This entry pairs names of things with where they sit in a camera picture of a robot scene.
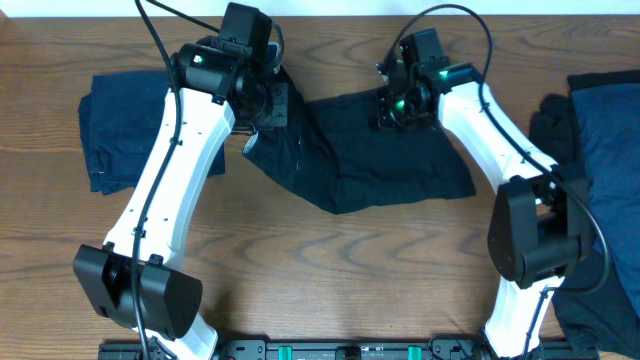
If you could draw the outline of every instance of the wooden table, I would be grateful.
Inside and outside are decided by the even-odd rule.
[[[313,100],[380,86],[374,64],[407,19],[275,20],[284,66]],[[567,75],[640,62],[638,17],[486,20],[489,84],[525,131],[546,94],[566,93]],[[171,52],[207,35],[177,18],[154,23]],[[483,64],[484,34],[470,17],[421,24],[437,28],[454,62]],[[89,359],[104,340],[135,338],[93,312],[72,272],[80,244],[99,246],[131,195],[89,192],[76,109],[94,74],[160,68],[140,19],[1,20],[0,357]],[[478,196],[334,216],[245,160],[244,141],[227,142],[227,174],[207,181],[189,232],[185,271],[203,281],[201,309],[216,328],[398,339],[484,324],[498,285],[485,243],[493,194],[464,150]],[[552,311],[542,334],[562,335]]]

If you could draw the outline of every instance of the green led light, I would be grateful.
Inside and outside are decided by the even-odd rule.
[[[404,100],[398,101],[395,106],[398,111],[402,111],[404,109]]]

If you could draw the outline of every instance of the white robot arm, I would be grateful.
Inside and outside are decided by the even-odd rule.
[[[184,260],[187,231],[191,215],[216,153],[231,134],[235,118],[226,101],[216,104],[212,95],[182,88],[182,131],[179,144],[171,157],[165,175],[151,203],[145,223],[145,236],[140,242],[140,260],[149,261],[152,254],[161,256],[163,265],[180,270]],[[175,98],[165,98],[162,125],[140,181],[116,225],[104,244],[113,244],[113,252],[131,257],[134,233],[140,210],[146,200],[158,169],[173,136],[176,121]],[[187,333],[173,341],[147,330],[179,359],[210,359],[218,339],[216,331],[197,314]]]
[[[489,86],[485,84],[483,88],[485,100],[490,104],[496,120],[523,149],[551,171],[551,166],[556,165],[556,162],[535,147],[509,120],[493,99]],[[539,170],[524,161],[482,111],[476,82],[455,86],[449,93],[441,95],[438,109],[439,122],[462,142],[489,179],[494,192],[514,176],[528,179],[541,175]],[[489,343],[499,357],[522,354],[540,292],[546,286],[560,286],[563,279],[552,276],[536,281],[527,289],[521,289],[515,282],[500,277],[493,314],[484,329]],[[544,300],[540,314],[544,315],[549,301],[550,297]],[[539,344],[538,332],[543,317],[539,316],[537,319],[531,334],[530,349]]]

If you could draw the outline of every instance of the cable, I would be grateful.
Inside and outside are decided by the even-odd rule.
[[[168,11],[168,12],[174,14],[174,15],[178,15],[179,17],[181,17],[181,18],[183,18],[183,19],[185,19],[187,21],[190,21],[190,22],[192,22],[192,23],[194,23],[196,25],[200,25],[203,28],[207,28],[207,29],[209,29],[209,30],[211,30],[213,32],[216,32],[216,33],[220,32],[220,29],[218,29],[217,27],[211,26],[211,25],[209,25],[209,24],[207,24],[205,22],[202,22],[202,21],[200,21],[200,20],[198,20],[196,18],[193,18],[193,17],[191,17],[191,16],[189,16],[189,15],[187,15],[185,13],[182,13],[182,12],[176,10],[176,9],[170,8],[165,4],[157,2],[156,0],[147,0],[147,2],[157,6],[159,8],[161,8],[163,10],[166,10],[166,11]]]
[[[153,28],[151,24],[151,20],[147,16],[147,13],[144,11],[140,0],[135,0],[136,7],[138,8],[138,12],[140,12],[140,16],[144,21],[144,24],[147,26],[151,37],[153,37],[153,41],[156,43],[158,47],[158,51],[160,51],[160,55],[162,56],[162,60],[164,61],[164,65],[167,68],[167,72],[169,73],[169,83],[171,84],[171,90],[175,96],[176,100],[176,125],[173,131],[173,137],[171,138],[171,143],[169,145],[169,149],[167,150],[167,154],[160,165],[160,169],[158,170],[158,174],[156,175],[155,180],[153,180],[153,184],[151,185],[151,189],[149,189],[149,194],[147,195],[147,199],[144,201],[144,205],[142,206],[142,210],[140,211],[140,218],[138,218],[138,224],[134,229],[134,237],[133,237],[133,250],[131,253],[131,296],[133,298],[133,309],[136,315],[136,322],[138,325],[138,333],[140,335],[140,343],[142,344],[142,358],[149,359],[149,344],[147,342],[147,334],[144,327],[144,319],[142,318],[142,307],[140,305],[140,275],[138,274],[138,261],[140,258],[140,240],[144,236],[144,223],[147,219],[147,213],[149,212],[149,207],[151,206],[151,202],[153,201],[153,197],[158,190],[158,186],[160,185],[160,181],[162,180],[162,176],[164,175],[167,166],[169,165],[169,161],[171,160],[171,156],[173,155],[176,146],[178,145],[178,141],[180,139],[180,129],[182,127],[182,101],[180,99],[180,90],[178,89],[178,82],[175,78],[175,75],[171,69],[171,60],[169,59],[169,55],[162,45],[162,41],[160,41],[160,37],[158,33]]]
[[[587,286],[587,287],[583,287],[583,288],[545,287],[540,292],[540,299],[538,300],[538,304],[536,306],[536,311],[534,312],[534,316],[531,319],[531,325],[529,326],[529,332],[527,333],[527,340],[525,341],[525,346],[524,346],[522,355],[520,357],[521,359],[524,359],[526,357],[526,355],[528,354],[528,351],[529,351],[528,348],[529,348],[529,342],[531,340],[531,334],[533,333],[533,329],[535,328],[535,324],[537,322],[538,316],[540,315],[542,304],[544,303],[544,300],[548,297],[548,293],[551,292],[551,291],[566,291],[566,292],[579,293],[579,294],[590,294],[590,293],[593,293],[593,292],[597,291],[598,289],[600,289],[602,287],[602,285],[604,285],[604,283],[607,281],[607,278],[609,277],[609,267],[610,267],[609,249],[607,247],[607,241],[606,241],[606,239],[604,237],[604,234],[602,233],[602,230],[600,229],[600,224],[595,219],[595,217],[593,216],[593,214],[591,213],[591,211],[589,210],[587,205],[584,203],[584,201],[582,201],[582,199],[580,199],[578,194],[576,194],[575,191],[573,191],[573,189],[571,189],[569,186],[567,186],[567,184],[565,184],[564,181],[562,181],[560,178],[555,176],[552,172],[547,170],[544,166],[542,166],[535,159],[533,159],[524,149],[522,149],[520,147],[520,145],[502,128],[500,123],[498,123],[498,121],[495,119],[495,117],[491,113],[491,110],[489,109],[489,104],[484,99],[484,91],[483,90],[484,90],[484,84],[485,84],[485,81],[486,81],[486,78],[487,78],[487,73],[489,71],[489,65],[491,63],[491,56],[493,54],[493,40],[491,38],[491,32],[489,31],[489,28],[487,27],[487,24],[482,20],[482,18],[478,14],[476,14],[475,12],[473,12],[472,10],[470,10],[470,9],[464,7],[464,6],[455,5],[455,4],[438,5],[438,6],[434,6],[434,7],[431,7],[429,9],[427,9],[427,10],[422,11],[420,14],[416,15],[413,19],[411,19],[411,21],[409,21],[407,23],[407,25],[405,25],[405,27],[402,29],[400,34],[396,37],[395,41],[393,42],[393,45],[391,46],[391,48],[387,52],[387,55],[385,56],[384,63],[383,63],[383,70],[386,71],[386,68],[388,67],[389,63],[391,62],[391,59],[393,58],[395,47],[398,45],[398,42],[400,41],[400,39],[402,38],[404,33],[407,31],[407,29],[409,27],[411,27],[411,25],[413,25],[416,21],[418,21],[422,16],[424,16],[424,15],[426,15],[426,14],[432,12],[432,11],[435,11],[435,10],[438,10],[438,9],[444,9],[444,8],[462,10],[462,11],[466,12],[467,14],[471,15],[474,19],[476,19],[478,21],[480,26],[482,26],[482,29],[484,30],[484,32],[485,32],[485,34],[487,36],[487,43],[488,43],[487,44],[487,47],[488,47],[487,60],[486,60],[486,62],[484,64],[484,69],[482,70],[480,82],[478,84],[478,98],[480,100],[480,105],[481,105],[483,111],[485,112],[485,114],[487,115],[487,117],[489,118],[489,120],[491,121],[493,126],[498,130],[498,132],[518,152],[518,154],[520,154],[520,156],[522,156],[522,158],[524,160],[526,160],[528,163],[530,163],[533,167],[535,167],[543,175],[545,175],[546,177],[551,179],[551,181],[553,181],[553,183],[555,183],[558,188],[560,188],[562,191],[564,191],[567,194],[567,196],[569,196],[571,198],[571,200],[573,200],[578,205],[578,207],[589,218],[589,221],[591,222],[591,225],[593,226],[593,229],[596,232],[596,237],[598,238],[598,241],[600,242],[600,245],[602,246],[602,256],[603,256],[602,272],[600,273],[600,277],[598,278],[598,280],[595,281],[593,284],[591,284],[590,286]]]

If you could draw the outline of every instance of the black cloth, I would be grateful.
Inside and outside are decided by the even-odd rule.
[[[279,78],[290,87],[288,124],[254,135],[244,156],[294,194],[334,214],[475,195],[440,127],[370,127],[379,90],[305,104],[284,71]]]
[[[594,294],[557,292],[556,316],[574,349],[640,358],[640,71],[576,75],[568,82],[571,99],[547,97],[532,118],[530,138],[559,163],[585,166],[589,205],[609,241],[613,266]],[[562,287],[593,283],[601,271],[598,245]]]
[[[562,287],[576,288],[593,284],[600,276],[602,255],[592,251],[578,263]],[[553,297],[556,317],[574,350],[598,349],[640,358],[640,319],[624,293],[615,268],[597,292],[588,295],[556,292]]]
[[[582,162],[579,129],[568,97],[548,95],[540,104],[540,111],[533,114],[529,127],[529,139],[558,164]]]

